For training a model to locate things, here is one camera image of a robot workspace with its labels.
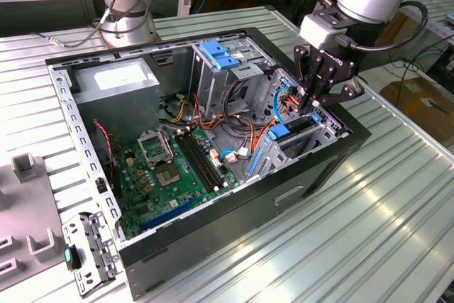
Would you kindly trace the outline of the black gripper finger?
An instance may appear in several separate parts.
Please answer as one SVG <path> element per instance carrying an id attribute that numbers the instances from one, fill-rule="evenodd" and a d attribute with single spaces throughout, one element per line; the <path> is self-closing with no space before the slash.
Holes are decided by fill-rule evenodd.
<path id="1" fill-rule="evenodd" d="M 332 104 L 349 101 L 365 93 L 363 86 L 357 79 L 357 67 L 355 66 L 355 75 L 346 82 L 341 82 L 333 86 L 320 84 L 320 92 L 314 102 L 321 105 L 329 106 Z"/>
<path id="2" fill-rule="evenodd" d="M 299 113 L 306 114 L 320 92 L 320 80 L 317 77 L 320 69 L 320 50 L 311 45 L 309 47 L 297 45 L 294 48 L 294 62 L 297 81 L 304 91 L 299 102 Z"/>

